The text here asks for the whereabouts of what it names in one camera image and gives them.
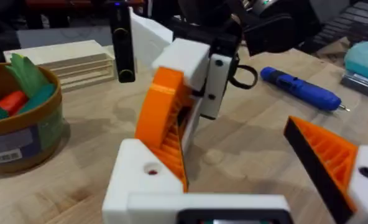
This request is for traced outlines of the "white orange left gripper right finger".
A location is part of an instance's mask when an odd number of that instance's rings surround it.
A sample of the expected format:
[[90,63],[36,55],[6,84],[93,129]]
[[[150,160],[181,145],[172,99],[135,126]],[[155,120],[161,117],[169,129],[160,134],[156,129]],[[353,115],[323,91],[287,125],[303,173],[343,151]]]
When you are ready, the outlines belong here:
[[283,134],[336,223],[368,224],[368,145],[295,116]]

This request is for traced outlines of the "finger of the white orange right gripper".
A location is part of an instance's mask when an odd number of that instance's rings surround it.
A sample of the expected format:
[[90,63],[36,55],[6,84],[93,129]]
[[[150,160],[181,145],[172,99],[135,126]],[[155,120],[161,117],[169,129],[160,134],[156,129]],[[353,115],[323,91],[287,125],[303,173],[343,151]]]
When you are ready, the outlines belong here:
[[181,140],[182,153],[186,154],[191,145],[200,116],[203,115],[211,119],[217,118],[226,88],[231,61],[232,57],[219,54],[213,54],[211,56],[205,93],[203,97],[195,98],[195,105],[191,109]]
[[152,61],[154,78],[137,122],[135,137],[188,190],[182,141],[196,103],[194,90],[206,80],[210,46],[176,38]]

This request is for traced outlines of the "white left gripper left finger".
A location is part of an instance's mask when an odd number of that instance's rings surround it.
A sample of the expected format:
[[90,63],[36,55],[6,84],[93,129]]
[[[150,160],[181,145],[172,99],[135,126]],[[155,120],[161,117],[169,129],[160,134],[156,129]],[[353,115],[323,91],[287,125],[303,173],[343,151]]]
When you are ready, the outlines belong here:
[[104,198],[103,222],[131,223],[129,197],[139,193],[182,194],[183,184],[140,140],[125,139]]

